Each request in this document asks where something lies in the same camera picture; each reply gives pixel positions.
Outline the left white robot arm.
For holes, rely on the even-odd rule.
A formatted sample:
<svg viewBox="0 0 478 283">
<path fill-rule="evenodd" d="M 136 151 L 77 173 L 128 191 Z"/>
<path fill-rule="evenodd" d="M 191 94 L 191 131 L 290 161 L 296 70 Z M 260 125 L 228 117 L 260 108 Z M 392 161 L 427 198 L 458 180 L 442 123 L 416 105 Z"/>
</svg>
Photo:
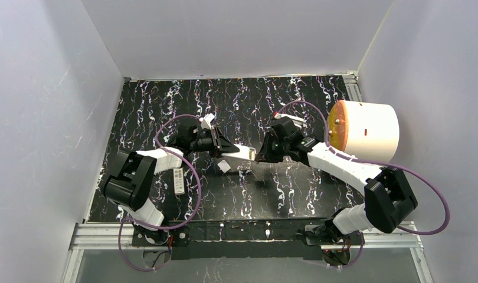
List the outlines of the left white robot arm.
<svg viewBox="0 0 478 283">
<path fill-rule="evenodd" d="M 164 215 L 149 200 L 155 174 L 179 169 L 179 156 L 193 152 L 208 152 L 211 157 L 239 153 L 239 145 L 232 144 L 218 128 L 197 124 L 180 125 L 171 137 L 168 147 L 147 151 L 118 152 L 106 178 L 101 182 L 102 195 L 121 206 L 135 224 L 156 231 L 162 226 Z"/>
</svg>

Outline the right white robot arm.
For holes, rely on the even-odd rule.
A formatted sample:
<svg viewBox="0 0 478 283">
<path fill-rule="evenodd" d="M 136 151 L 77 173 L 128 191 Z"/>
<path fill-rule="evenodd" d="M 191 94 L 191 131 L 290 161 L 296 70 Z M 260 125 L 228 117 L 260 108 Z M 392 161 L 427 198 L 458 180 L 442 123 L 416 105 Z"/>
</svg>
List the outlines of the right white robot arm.
<svg viewBox="0 0 478 283">
<path fill-rule="evenodd" d="M 363 204 L 341 208 L 325 220 L 321 236 L 338 239 L 373 228 L 391 233 L 418 206 L 403 170 L 358 163 L 331 150 L 317 137 L 303 134 L 290 118 L 282 117 L 271 123 L 255 160 L 280 163 L 286 156 L 324 171 L 364 195 Z"/>
</svg>

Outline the white battery cover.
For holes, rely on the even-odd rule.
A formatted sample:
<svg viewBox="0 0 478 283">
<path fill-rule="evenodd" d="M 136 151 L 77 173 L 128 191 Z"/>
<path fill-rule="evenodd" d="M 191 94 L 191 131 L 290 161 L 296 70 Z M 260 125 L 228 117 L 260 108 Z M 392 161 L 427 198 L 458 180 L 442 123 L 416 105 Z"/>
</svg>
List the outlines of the white battery cover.
<svg viewBox="0 0 478 283">
<path fill-rule="evenodd" d="M 227 173 L 231 170 L 231 166 L 225 159 L 220 160 L 217 163 L 217 166 L 220 169 L 220 171 L 222 171 L 223 173 Z"/>
</svg>

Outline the grey remote control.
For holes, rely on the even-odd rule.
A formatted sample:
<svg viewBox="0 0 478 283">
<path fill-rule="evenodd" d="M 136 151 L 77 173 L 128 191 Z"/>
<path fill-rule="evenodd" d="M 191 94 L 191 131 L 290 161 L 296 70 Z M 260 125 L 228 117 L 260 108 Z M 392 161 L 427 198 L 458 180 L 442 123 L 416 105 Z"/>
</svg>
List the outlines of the grey remote control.
<svg viewBox="0 0 478 283">
<path fill-rule="evenodd" d="M 240 159 L 246 161 L 255 161 L 256 159 L 256 149 L 253 147 L 243 146 L 240 144 L 235 145 L 239 151 L 234 153 L 223 153 L 222 156 L 232 158 L 232 159 Z"/>
</svg>

